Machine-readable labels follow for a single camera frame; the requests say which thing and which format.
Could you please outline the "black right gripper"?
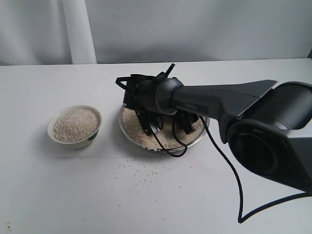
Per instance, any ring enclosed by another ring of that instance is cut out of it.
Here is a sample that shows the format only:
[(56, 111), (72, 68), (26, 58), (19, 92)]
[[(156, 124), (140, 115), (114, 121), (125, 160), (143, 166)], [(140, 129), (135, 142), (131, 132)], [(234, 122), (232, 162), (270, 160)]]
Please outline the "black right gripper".
[[(156, 134), (163, 128), (163, 117), (156, 106), (156, 89), (158, 77), (140, 74), (131, 74), (123, 77), (122, 88), (124, 89), (123, 104), (131, 110), (135, 110), (136, 117), (144, 133), (148, 136)], [(179, 129), (185, 134), (193, 133), (196, 128), (193, 126), (198, 121), (196, 114), (189, 112), (176, 112), (174, 120)]]

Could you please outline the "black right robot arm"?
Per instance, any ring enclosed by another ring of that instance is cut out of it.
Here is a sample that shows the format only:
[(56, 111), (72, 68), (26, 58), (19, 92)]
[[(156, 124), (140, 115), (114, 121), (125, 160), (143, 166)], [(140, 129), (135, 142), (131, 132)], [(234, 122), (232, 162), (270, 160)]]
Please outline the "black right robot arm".
[(199, 117), (215, 119), (221, 141), (248, 171), (274, 182), (312, 190), (312, 86), (260, 80), (185, 86), (165, 73), (116, 79), (124, 106), (142, 113), (149, 130), (159, 116), (190, 133)]

